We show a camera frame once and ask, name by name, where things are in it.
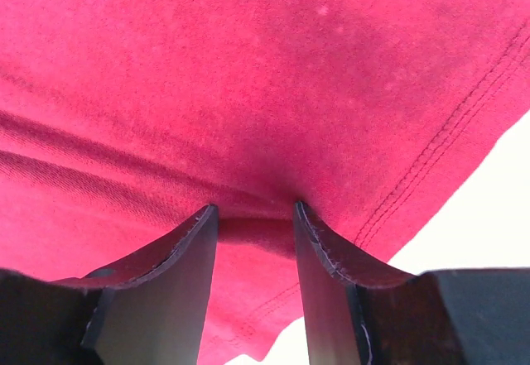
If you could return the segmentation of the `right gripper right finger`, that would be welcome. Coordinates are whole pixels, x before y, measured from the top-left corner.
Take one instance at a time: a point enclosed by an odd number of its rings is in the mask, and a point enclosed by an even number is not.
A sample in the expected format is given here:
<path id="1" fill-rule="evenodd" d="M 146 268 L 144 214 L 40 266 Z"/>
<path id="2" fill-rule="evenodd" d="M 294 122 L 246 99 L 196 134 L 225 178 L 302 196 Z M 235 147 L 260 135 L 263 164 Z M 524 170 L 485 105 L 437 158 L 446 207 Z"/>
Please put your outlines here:
<path id="1" fill-rule="evenodd" d="M 311 363 L 528 363 L 528 269 L 415 276 L 341 237 L 305 203 L 293 222 Z"/>

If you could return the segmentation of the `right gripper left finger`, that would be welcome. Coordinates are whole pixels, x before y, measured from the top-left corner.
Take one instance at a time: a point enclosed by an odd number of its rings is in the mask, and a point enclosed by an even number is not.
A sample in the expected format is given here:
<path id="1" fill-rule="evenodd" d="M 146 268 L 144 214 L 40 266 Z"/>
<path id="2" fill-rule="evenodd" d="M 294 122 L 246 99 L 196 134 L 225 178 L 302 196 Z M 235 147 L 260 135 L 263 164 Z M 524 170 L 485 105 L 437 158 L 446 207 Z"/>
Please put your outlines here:
<path id="1" fill-rule="evenodd" d="M 81 278 L 1 272 L 4 364 L 194 364 L 218 237 L 207 205 Z"/>

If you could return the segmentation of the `dark red t shirt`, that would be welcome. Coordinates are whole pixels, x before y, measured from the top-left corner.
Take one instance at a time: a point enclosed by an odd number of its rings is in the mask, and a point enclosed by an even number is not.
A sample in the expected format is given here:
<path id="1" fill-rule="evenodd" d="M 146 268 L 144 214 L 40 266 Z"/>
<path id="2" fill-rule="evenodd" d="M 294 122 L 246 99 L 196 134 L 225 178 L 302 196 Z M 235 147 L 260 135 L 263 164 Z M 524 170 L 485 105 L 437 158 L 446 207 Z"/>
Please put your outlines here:
<path id="1" fill-rule="evenodd" d="M 302 315 L 293 205 L 382 259 L 529 109 L 529 0 L 1 0 L 1 265 L 82 276 L 219 208 L 199 361 Z"/>

